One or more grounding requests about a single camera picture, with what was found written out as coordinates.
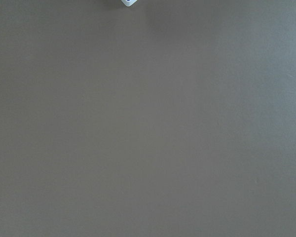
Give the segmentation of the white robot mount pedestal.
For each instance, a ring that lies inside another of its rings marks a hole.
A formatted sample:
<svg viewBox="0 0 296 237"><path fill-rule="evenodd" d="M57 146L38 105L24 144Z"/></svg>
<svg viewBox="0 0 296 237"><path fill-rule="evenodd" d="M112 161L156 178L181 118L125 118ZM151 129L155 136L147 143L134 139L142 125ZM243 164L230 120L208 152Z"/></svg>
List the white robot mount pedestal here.
<svg viewBox="0 0 296 237"><path fill-rule="evenodd" d="M132 6L137 0L121 0L126 7Z"/></svg>

